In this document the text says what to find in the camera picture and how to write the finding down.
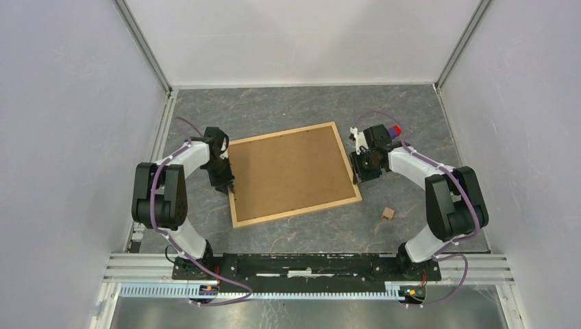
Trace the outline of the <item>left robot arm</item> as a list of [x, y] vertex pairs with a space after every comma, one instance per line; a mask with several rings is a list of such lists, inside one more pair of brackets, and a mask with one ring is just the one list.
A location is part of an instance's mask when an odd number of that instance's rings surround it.
[[177, 251], [177, 261], [189, 263], [199, 279], [215, 270], [210, 243], [188, 220], [186, 178], [198, 169], [207, 172], [216, 191], [234, 190], [228, 147], [229, 136], [218, 127], [206, 128], [203, 136], [189, 137], [171, 155], [156, 162], [137, 165], [134, 176], [131, 214], [136, 223], [154, 230]]

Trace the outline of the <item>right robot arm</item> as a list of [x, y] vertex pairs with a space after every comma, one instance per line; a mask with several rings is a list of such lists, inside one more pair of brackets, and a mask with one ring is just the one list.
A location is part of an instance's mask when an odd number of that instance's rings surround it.
[[399, 126], [374, 125], [365, 130], [351, 127], [349, 138], [355, 150], [349, 154], [353, 182], [358, 184], [396, 173], [425, 193], [426, 225], [400, 245], [397, 274], [412, 280], [423, 264], [438, 260], [449, 245], [477, 236], [489, 222], [480, 184], [471, 167], [452, 167], [419, 153], [399, 140]]

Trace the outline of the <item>small brown cube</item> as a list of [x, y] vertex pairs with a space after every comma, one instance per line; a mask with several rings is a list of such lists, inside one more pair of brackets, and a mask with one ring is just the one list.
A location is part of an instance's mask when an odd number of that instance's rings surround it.
[[382, 218], [387, 221], [391, 221], [395, 215], [395, 211], [392, 208], [386, 207], [382, 212]]

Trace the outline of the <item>purple and red block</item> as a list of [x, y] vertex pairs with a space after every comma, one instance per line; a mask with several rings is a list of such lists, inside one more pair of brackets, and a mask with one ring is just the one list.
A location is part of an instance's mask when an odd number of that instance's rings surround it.
[[398, 125], [393, 125], [387, 129], [390, 139], [396, 139], [401, 136], [402, 130]]

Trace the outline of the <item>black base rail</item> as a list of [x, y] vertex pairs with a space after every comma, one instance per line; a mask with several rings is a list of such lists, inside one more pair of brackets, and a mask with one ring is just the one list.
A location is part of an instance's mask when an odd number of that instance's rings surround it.
[[439, 282], [438, 265], [408, 264], [394, 254], [223, 254], [203, 261], [173, 261], [174, 280], [200, 280], [204, 292], [380, 293], [387, 282]]

